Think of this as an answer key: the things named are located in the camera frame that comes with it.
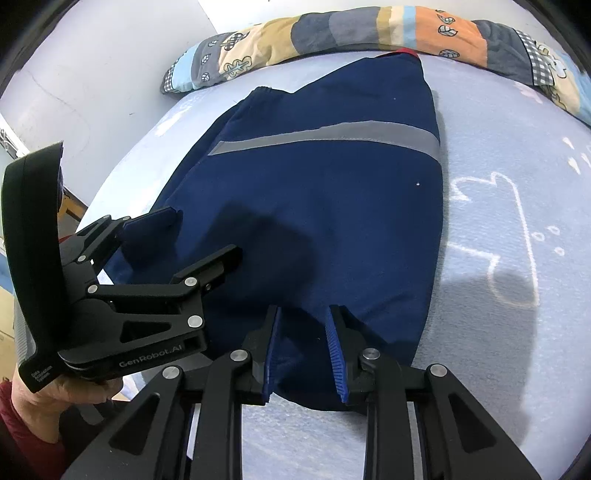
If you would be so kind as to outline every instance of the navy blue pants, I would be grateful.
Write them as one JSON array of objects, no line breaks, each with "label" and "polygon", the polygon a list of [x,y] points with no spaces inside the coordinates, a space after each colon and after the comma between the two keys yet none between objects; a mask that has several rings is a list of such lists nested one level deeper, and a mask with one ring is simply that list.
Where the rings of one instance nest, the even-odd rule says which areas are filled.
[{"label": "navy blue pants", "polygon": [[260,87],[185,156],[153,209],[182,211],[174,246],[121,251],[115,283],[167,283],[227,244],[242,265],[204,298],[215,358],[282,307],[276,392],[342,408],[324,333],[330,304],[372,346],[413,360],[427,318],[443,205],[439,131],[418,58],[362,59],[286,93]]}]

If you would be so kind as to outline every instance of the gray checkered fabric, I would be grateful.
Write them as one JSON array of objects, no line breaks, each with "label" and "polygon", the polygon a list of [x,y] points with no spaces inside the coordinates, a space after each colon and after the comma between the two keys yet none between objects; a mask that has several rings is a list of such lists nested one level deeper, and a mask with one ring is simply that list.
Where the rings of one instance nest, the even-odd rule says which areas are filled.
[{"label": "gray checkered fabric", "polygon": [[172,67],[170,67],[167,70],[166,75],[164,75],[164,79],[163,79],[162,85],[160,87],[160,91],[162,93],[181,93],[179,90],[176,90],[175,88],[173,88],[173,72],[174,72],[174,68],[176,67],[176,65],[177,65],[177,62],[175,61],[174,65]]},{"label": "gray checkered fabric", "polygon": [[515,30],[519,35],[531,62],[531,73],[534,78],[534,85],[554,85],[554,77],[552,77],[552,70],[540,55],[535,41],[527,33],[520,30]]}]

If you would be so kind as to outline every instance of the light blue bedsheet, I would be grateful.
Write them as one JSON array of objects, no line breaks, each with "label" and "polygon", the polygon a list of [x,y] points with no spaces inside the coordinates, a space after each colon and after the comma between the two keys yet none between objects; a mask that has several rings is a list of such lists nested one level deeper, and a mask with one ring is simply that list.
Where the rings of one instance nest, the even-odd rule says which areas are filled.
[{"label": "light blue bedsheet", "polygon": [[[194,142],[254,87],[294,91],[376,54],[306,58],[187,95],[119,163],[81,227],[148,211]],[[448,221],[414,365],[447,365],[544,480],[556,480],[591,433],[591,132],[529,87],[421,59],[439,115]],[[245,407],[244,478],[358,480],[363,422],[278,397]]]}]

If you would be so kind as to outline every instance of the gray reflective stripe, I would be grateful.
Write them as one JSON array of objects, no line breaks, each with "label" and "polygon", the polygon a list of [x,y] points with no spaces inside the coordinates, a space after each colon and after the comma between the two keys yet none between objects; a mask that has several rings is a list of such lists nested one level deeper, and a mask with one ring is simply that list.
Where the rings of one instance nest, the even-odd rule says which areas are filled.
[{"label": "gray reflective stripe", "polygon": [[346,122],[314,130],[250,138],[235,142],[220,141],[209,155],[310,140],[362,140],[384,143],[423,152],[439,161],[439,141],[431,132],[412,125],[379,122],[377,120]]}]

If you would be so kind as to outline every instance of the human hand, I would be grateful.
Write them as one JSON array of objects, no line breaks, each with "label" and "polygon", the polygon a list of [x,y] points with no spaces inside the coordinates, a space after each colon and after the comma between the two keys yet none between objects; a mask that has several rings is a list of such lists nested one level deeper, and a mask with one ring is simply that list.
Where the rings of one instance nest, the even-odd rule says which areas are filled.
[{"label": "human hand", "polygon": [[121,378],[97,384],[61,375],[39,392],[31,393],[16,369],[12,378],[12,405],[33,435],[57,443],[60,415],[64,411],[74,404],[103,403],[121,388]]}]

